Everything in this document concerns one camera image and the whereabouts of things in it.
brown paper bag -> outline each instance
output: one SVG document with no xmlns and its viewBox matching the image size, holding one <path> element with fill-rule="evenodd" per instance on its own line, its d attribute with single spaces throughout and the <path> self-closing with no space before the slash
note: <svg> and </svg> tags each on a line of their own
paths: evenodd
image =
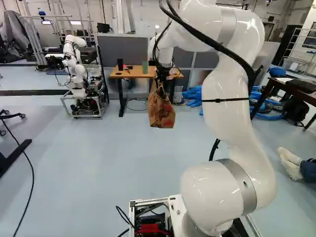
<svg viewBox="0 0 316 237">
<path fill-rule="evenodd" d="M 163 90 L 163 83 L 158 83 L 157 88 L 155 80 L 148 97 L 148 116 L 150 126 L 159 128 L 173 128 L 176 119 L 172 104 Z"/>
</svg>

black cup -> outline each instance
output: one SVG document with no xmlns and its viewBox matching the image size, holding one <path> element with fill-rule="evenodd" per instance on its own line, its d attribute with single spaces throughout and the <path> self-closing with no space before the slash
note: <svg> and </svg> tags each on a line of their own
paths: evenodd
<svg viewBox="0 0 316 237">
<path fill-rule="evenodd" d="M 122 58 L 118 58 L 118 70 L 119 71 L 123 71 L 123 59 Z"/>
</svg>

blue jeans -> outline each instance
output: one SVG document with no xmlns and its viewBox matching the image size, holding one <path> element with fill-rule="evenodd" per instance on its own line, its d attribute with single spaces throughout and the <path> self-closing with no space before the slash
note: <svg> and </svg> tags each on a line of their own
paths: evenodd
<svg viewBox="0 0 316 237">
<path fill-rule="evenodd" d="M 303 160 L 300 164 L 300 172 L 306 183 L 316 183 L 316 163 Z"/>
</svg>

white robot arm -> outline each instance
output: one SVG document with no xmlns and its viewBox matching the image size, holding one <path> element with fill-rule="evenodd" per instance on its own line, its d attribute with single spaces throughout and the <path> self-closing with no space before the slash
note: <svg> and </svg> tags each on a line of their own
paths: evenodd
<svg viewBox="0 0 316 237">
<path fill-rule="evenodd" d="M 76 75 L 72 78 L 76 87 L 81 87 L 83 84 L 83 76 L 86 74 L 86 69 L 82 65 L 80 51 L 77 47 L 86 46 L 86 41 L 80 37 L 67 35 L 65 38 L 63 54 L 65 55 L 65 60 L 63 60 L 63 64 L 65 67 L 68 67 L 70 72 L 73 75 Z"/>
<path fill-rule="evenodd" d="M 178 17 L 252 65 L 264 41 L 261 19 L 251 11 L 215 3 L 182 0 Z M 175 46 L 198 52 L 211 49 L 175 21 L 157 46 L 163 65 L 170 65 Z M 190 167 L 183 174 L 186 237 L 220 236 L 235 218 L 268 205 L 276 196 L 274 169 L 252 129 L 247 85 L 243 67 L 219 52 L 217 67 L 202 85 L 202 106 L 207 126 L 227 143 L 228 158 Z"/>
</svg>

green cup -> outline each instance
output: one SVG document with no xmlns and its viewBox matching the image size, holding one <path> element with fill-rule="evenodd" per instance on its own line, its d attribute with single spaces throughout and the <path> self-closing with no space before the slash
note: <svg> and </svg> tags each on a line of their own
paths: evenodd
<svg viewBox="0 0 316 237">
<path fill-rule="evenodd" d="M 148 73 L 148 61 L 143 61 L 142 66 L 143 66 L 143 74 L 147 74 Z"/>
</svg>

